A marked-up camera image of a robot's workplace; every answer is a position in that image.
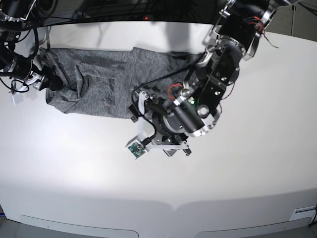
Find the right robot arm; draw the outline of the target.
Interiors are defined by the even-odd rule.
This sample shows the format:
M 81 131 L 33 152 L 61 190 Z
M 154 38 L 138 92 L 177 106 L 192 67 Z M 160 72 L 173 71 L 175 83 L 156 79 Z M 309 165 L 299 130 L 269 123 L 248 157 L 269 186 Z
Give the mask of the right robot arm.
M 41 91 L 63 88 L 63 81 L 45 65 L 39 69 L 34 64 L 38 55 L 40 39 L 38 28 L 52 17 L 57 0 L 2 0 L 0 2 L 0 76 L 8 77 L 10 84 L 0 82 L 11 95 L 27 93 L 30 87 Z M 15 51 L 23 32 L 34 35 L 34 50 L 28 56 Z

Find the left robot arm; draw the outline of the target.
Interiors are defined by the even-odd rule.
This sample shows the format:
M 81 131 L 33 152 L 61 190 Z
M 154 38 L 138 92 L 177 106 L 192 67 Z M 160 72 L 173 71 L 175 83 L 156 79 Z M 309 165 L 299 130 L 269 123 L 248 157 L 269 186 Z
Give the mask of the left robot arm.
M 126 147 L 136 157 L 152 150 L 168 156 L 182 150 L 191 154 L 189 137 L 211 131 L 220 117 L 220 102 L 239 76 L 241 60 L 254 57 L 276 11 L 294 0 L 227 0 L 212 28 L 214 42 L 192 63 L 176 71 L 185 73 L 163 98 L 149 90 L 159 79 L 135 87 L 130 107 L 138 133 Z

